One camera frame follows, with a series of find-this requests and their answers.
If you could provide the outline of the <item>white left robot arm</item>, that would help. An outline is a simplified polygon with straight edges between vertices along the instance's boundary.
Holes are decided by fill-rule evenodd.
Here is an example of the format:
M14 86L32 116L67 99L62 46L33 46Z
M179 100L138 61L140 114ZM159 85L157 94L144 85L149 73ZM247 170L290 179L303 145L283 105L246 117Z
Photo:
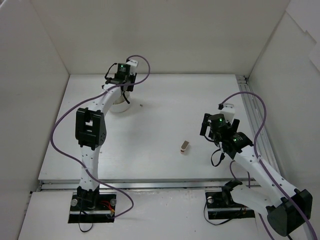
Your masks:
M75 121L75 138L81 152L81 162L85 167L81 170L81 179L77 188L77 196L89 210L100 204L98 177L99 152L107 138L105 116L108 111L121 113L130 107L132 86L105 89L104 96L92 101L86 108L78 108Z

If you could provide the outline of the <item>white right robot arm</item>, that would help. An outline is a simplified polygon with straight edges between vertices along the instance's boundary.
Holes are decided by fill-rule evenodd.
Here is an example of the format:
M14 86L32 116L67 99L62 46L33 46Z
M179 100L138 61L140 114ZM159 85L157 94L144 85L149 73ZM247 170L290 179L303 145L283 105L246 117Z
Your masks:
M221 200L227 206L249 207L265 216L278 235L287 237L311 218L313 196L289 183L255 152L254 143L238 131L239 123L238 119L227 122L222 113L206 113L200 135L209 137L218 147L221 160L228 156L241 165L265 193L244 186L240 180L231 180L221 188Z

